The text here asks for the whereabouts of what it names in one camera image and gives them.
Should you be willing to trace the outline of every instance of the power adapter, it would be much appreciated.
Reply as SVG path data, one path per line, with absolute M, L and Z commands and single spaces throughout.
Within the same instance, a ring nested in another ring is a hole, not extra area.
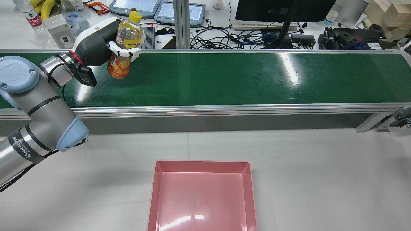
M 291 42 L 297 43 L 299 46 L 310 46 L 313 47 L 315 44 L 315 38 L 312 35 L 300 35 L 292 34 Z

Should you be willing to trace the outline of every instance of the tablet screen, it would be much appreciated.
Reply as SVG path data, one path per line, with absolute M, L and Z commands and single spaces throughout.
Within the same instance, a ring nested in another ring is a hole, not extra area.
M 153 12 L 157 0 L 116 0 L 113 7 Z
M 200 20 L 202 9 L 202 6 L 190 5 L 190 19 Z M 173 3 L 164 2 L 160 9 L 160 12 L 158 12 L 158 16 L 174 18 Z

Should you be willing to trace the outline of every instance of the green conveyor belt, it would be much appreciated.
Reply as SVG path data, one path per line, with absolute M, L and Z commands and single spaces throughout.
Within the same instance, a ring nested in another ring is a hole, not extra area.
M 55 53 L 7 55 L 37 65 Z M 397 53 L 143 53 L 123 80 L 106 64 L 93 70 L 95 88 L 67 84 L 70 106 L 411 102 L 411 68 Z

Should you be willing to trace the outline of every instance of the orange clamp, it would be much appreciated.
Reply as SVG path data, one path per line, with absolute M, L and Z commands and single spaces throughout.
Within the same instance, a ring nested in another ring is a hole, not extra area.
M 90 9 L 94 10 L 95 12 L 97 12 L 98 15 L 107 14 L 107 13 L 110 12 L 109 8 L 101 2 L 86 3 L 85 5 L 88 8 L 90 8 Z

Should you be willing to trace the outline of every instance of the paper cup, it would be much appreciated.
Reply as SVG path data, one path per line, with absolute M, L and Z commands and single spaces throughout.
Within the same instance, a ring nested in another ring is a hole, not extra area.
M 330 10 L 326 18 L 324 19 L 324 24 L 330 26 L 337 17 L 338 17 L 338 12 L 333 9 Z
M 77 12 L 83 12 L 85 5 L 83 4 L 82 0 L 70 0 L 71 4 L 73 5 L 74 9 Z

